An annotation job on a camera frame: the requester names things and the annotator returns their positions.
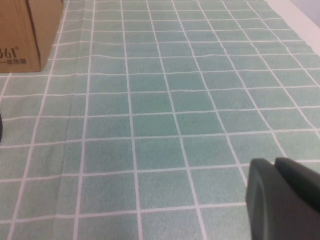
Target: green checkered tablecloth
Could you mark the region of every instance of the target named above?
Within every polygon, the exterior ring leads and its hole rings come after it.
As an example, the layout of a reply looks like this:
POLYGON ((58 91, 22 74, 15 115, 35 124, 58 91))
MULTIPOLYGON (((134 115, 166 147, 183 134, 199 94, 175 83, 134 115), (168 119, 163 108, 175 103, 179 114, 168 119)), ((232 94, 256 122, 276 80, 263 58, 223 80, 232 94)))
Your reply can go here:
POLYGON ((0 240, 249 240, 252 158, 320 171, 319 84, 262 0, 69 0, 0 74, 0 240))

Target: black object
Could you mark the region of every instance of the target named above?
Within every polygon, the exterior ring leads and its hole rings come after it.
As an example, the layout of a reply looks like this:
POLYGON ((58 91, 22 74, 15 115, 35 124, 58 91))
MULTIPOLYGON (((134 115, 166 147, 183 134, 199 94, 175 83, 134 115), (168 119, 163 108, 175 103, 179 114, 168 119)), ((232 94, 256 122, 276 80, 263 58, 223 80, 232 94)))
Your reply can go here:
POLYGON ((320 240, 320 175, 307 167, 252 160, 246 203, 253 240, 320 240))
POLYGON ((4 125, 2 123, 2 117, 1 117, 1 113, 0 113, 0 143, 1 143, 1 140, 2 140, 3 132, 4 132, 4 125))

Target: white wall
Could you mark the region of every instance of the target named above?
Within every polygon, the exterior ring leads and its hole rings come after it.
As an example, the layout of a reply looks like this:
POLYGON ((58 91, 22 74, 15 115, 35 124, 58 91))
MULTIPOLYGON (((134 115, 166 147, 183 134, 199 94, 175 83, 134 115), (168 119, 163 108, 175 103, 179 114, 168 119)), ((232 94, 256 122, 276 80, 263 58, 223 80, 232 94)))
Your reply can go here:
POLYGON ((291 0, 305 15, 320 27, 320 0, 291 0))

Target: white surface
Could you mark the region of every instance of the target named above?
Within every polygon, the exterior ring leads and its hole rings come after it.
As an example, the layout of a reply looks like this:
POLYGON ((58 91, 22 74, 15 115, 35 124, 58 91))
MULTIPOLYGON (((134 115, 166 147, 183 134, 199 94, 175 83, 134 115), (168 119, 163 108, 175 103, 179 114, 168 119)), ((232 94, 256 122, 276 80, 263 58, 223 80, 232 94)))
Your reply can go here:
POLYGON ((291 0, 305 15, 320 26, 319 0, 291 0))
POLYGON ((286 23, 320 55, 320 28, 290 0, 266 0, 286 23))

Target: cardboard box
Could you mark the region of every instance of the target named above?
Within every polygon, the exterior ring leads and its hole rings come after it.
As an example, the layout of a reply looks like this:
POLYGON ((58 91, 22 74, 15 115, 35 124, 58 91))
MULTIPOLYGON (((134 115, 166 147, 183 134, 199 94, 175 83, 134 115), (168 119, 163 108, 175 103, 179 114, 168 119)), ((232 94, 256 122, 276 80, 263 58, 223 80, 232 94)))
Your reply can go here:
POLYGON ((0 0, 0 73, 42 71, 63 10, 64 0, 0 0))

